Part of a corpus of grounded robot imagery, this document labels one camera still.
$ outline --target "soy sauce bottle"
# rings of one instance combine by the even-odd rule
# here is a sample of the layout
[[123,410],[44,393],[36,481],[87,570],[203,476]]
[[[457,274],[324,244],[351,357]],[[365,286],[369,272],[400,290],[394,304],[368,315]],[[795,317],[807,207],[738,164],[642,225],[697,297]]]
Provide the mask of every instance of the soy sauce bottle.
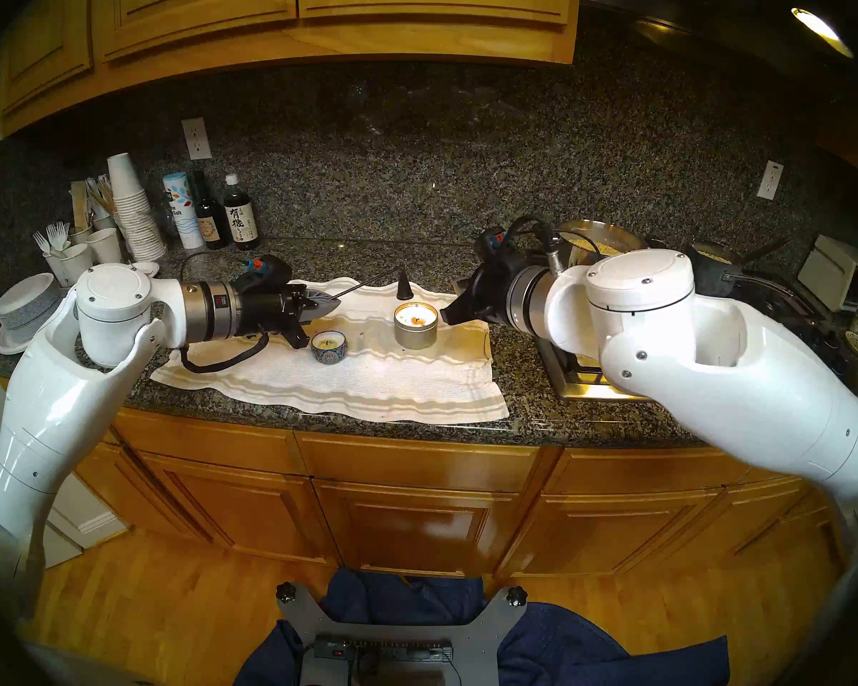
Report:
[[239,178],[235,174],[226,176],[226,192],[222,197],[222,205],[226,207],[228,226],[239,250],[257,248],[261,239],[258,238],[251,199],[239,187]]
[[197,200],[197,223],[200,224],[200,235],[207,242],[207,248],[225,248],[232,242],[226,209],[210,194],[203,169],[194,170],[194,196]]

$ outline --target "kitchen counter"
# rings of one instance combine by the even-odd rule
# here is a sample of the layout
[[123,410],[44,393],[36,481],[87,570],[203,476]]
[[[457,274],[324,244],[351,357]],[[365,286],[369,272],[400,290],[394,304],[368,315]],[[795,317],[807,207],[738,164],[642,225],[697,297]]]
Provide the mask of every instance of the kitchen counter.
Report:
[[[276,239],[265,240],[253,251],[262,253],[285,259],[293,266],[295,278],[311,281],[341,276],[363,280],[396,263],[405,263],[411,281],[438,292],[453,291],[453,281],[468,276],[478,262],[469,246],[440,244]],[[191,260],[186,279],[215,280],[240,272],[237,261],[243,256],[234,250],[228,255],[232,261],[219,254]],[[177,277],[185,256],[183,250],[166,255],[160,261],[158,276]],[[656,403],[562,401],[553,393],[530,337],[490,325],[490,341],[493,378],[511,413],[507,419],[492,423],[371,423],[337,413],[303,413],[288,406],[235,401],[212,389],[183,391],[150,380],[150,374],[166,363],[168,349],[156,353],[125,405],[227,423],[401,439],[566,446],[700,444]],[[10,376],[20,357],[0,354],[0,375]]]

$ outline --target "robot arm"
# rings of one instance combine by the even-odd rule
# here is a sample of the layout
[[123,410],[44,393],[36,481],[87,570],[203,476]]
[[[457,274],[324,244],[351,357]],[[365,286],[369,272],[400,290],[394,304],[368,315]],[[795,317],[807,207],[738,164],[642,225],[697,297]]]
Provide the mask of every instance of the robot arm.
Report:
[[533,253],[479,250],[472,285],[441,310],[600,360],[619,389],[756,467],[858,504],[858,399],[788,329],[748,304],[694,292],[688,257],[634,250],[554,274]]
[[[272,256],[234,282],[150,280],[129,265],[96,265],[38,331],[6,390],[0,431],[0,601],[30,615],[45,567],[42,541],[56,492],[102,439],[158,348],[254,332],[308,343],[302,325],[339,300],[302,284]],[[153,319],[153,303],[164,304]],[[77,338],[107,372],[82,366]]]

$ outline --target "plastic fork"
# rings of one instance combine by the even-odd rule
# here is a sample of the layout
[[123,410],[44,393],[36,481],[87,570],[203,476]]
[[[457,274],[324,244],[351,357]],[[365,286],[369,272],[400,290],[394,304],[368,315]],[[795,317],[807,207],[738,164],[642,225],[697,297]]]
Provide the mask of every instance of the plastic fork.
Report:
[[65,250],[69,247],[69,240],[66,239],[66,232],[69,229],[69,224],[61,222],[52,223],[47,227],[47,240],[50,241],[51,247],[54,250]]
[[41,248],[42,253],[51,253],[51,244],[47,242],[45,236],[43,236],[39,230],[39,232],[33,233],[32,238],[35,239],[35,242],[38,243],[38,247]]

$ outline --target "stack of paper cups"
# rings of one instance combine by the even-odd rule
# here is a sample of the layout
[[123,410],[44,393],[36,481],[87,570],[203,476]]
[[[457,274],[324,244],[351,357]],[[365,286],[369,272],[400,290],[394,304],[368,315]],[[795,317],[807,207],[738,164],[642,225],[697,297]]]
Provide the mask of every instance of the stack of paper cups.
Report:
[[149,199],[138,180],[130,155],[126,152],[108,158],[108,173],[112,181],[115,220],[127,240],[127,247],[138,261],[156,260],[166,252],[159,235]]

